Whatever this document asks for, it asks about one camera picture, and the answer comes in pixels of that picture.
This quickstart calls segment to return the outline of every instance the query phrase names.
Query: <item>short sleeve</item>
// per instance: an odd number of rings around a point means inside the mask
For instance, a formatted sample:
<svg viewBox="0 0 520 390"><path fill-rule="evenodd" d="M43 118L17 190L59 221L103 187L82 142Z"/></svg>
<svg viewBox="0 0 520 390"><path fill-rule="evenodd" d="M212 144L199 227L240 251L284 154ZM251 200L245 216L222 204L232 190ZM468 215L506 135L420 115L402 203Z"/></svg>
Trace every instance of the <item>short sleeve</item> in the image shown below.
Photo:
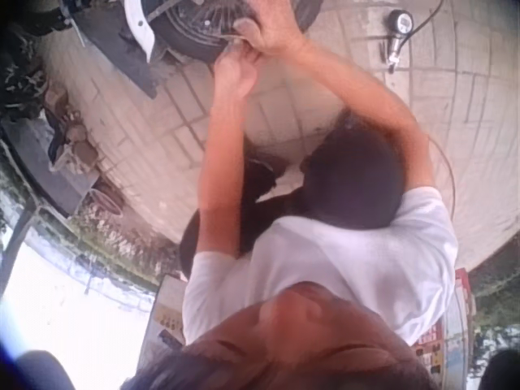
<svg viewBox="0 0 520 390"><path fill-rule="evenodd" d="M224 253L203 252L193 259L191 278L184 293L183 325L187 344L217 326L226 317L221 307L222 286L236 264Z"/></svg>
<svg viewBox="0 0 520 390"><path fill-rule="evenodd" d="M356 244L346 248L329 238L328 257L357 301L412 345L453 295L458 244L440 193L410 190L391 227L355 232L349 239Z"/></svg>

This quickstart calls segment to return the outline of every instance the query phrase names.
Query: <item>white t-shirt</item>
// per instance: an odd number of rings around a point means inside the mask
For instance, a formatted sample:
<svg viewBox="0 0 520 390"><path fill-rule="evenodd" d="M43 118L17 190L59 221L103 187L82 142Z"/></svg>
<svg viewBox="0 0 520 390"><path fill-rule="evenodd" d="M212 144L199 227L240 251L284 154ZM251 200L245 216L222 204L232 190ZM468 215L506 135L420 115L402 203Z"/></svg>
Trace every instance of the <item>white t-shirt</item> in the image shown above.
<svg viewBox="0 0 520 390"><path fill-rule="evenodd" d="M439 191L407 192L390 227L354 231L283 217L236 260L199 253L184 296L188 344L237 311L304 281L379 314L409 345L448 307L457 239Z"/></svg>

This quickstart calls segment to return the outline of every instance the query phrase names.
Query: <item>black cloth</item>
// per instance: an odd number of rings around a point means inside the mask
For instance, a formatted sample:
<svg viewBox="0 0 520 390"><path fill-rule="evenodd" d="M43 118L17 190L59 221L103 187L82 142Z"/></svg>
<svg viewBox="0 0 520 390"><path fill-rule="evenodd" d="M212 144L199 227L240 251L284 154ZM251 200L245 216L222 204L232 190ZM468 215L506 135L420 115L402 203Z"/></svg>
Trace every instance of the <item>black cloth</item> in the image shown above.
<svg viewBox="0 0 520 390"><path fill-rule="evenodd" d="M304 184L282 197L258 199L275 187L274 174L245 165L240 255L277 219L303 216L348 229L388 226L401 204L405 175L397 151L365 121L344 113L325 141L302 163ZM189 279L200 218L192 217L180 243L180 263Z"/></svg>

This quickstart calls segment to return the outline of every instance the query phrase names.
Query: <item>tire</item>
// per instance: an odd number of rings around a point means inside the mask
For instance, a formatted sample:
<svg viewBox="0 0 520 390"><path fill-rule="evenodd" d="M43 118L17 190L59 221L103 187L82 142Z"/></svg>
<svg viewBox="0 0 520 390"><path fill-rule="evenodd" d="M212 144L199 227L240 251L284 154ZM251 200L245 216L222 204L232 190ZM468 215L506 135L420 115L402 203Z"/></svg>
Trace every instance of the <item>tire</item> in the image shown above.
<svg viewBox="0 0 520 390"><path fill-rule="evenodd" d="M161 0L141 0L145 15L155 10L161 3ZM183 2L191 2L192 0L181 0ZM305 6L300 6L295 10L298 24L302 31L306 31L310 25L316 20L323 0L306 0ZM192 59L198 59L205 63L214 63L220 53L226 47L228 42L221 40L220 45L205 45L199 41L194 41L179 31L175 25L168 19L166 13L163 13L154 19L150 27L159 35L173 50L186 55Z"/></svg>

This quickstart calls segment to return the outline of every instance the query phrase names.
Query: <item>tiled floor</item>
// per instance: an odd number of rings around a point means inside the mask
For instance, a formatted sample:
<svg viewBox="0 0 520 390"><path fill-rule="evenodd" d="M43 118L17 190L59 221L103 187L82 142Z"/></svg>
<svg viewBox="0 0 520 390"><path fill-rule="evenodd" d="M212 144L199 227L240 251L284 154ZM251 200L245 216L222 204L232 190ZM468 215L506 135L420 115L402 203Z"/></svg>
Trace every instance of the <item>tiled floor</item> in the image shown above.
<svg viewBox="0 0 520 390"><path fill-rule="evenodd" d="M518 2L446 0L403 49L395 74L379 48L383 19L404 7L422 22L436 0L325 0L311 38L382 80L409 104L456 178L454 223L460 266L472 268L518 226ZM49 73L69 89L102 155L100 166L129 204L179 240L197 204L197 178L212 100L203 63L171 69L148 99L73 30L44 40ZM250 140L298 163L323 139L340 109L337 97L298 70L271 60L249 104ZM453 204L449 170L432 146L438 185ZM275 193L301 181L293 169Z"/></svg>

